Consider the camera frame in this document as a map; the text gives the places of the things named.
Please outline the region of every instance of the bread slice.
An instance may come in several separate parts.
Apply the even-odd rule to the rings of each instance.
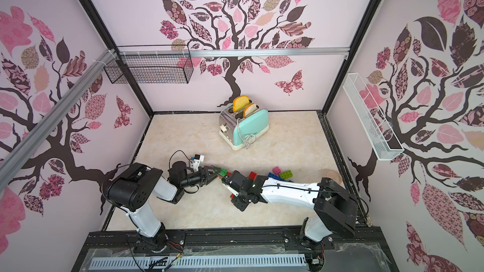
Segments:
[[[257,105],[255,103],[247,105],[244,109],[244,118],[250,116],[251,113],[257,110]]]
[[[236,112],[243,109],[249,104],[249,97],[247,97],[246,95],[241,95],[240,97],[234,99],[232,109],[234,112]]]

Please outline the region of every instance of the black wire basket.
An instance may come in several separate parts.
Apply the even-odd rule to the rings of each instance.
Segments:
[[[137,83],[186,83],[190,82],[193,64],[190,51],[158,54],[150,51],[122,52],[119,58],[126,64]],[[111,83],[128,83],[116,59],[104,67]]]

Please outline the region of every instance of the wire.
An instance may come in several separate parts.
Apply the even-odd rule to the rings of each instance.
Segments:
[[[249,134],[246,135],[245,137],[242,138],[242,135],[240,134],[240,127],[239,127],[239,119],[237,118],[237,131],[239,132],[239,137],[242,140],[242,143],[244,144],[244,149],[248,149],[249,145],[254,143],[257,139],[255,135]]]

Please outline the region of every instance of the butterfly decal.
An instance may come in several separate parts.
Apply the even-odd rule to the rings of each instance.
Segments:
[[[279,81],[275,82],[274,84],[279,86],[280,88],[284,89],[284,92],[287,93],[287,95],[290,95],[290,93],[293,92],[293,87],[295,89],[304,89],[303,88],[303,82],[301,81],[301,78],[303,77],[302,71],[298,71],[293,77],[291,82],[286,82],[286,81]]]
[[[124,104],[123,100],[121,100],[118,96],[116,96],[116,103],[118,104],[118,108],[119,108],[119,111],[121,112],[121,116],[119,116],[114,122],[114,128],[118,128],[123,125],[124,126],[130,125],[129,114],[131,113],[132,108],[130,108],[128,104]]]

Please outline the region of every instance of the lego brick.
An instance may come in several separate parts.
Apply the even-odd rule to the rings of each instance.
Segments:
[[[279,173],[279,176],[282,179],[292,178],[292,172],[291,171],[281,172],[281,173]]]

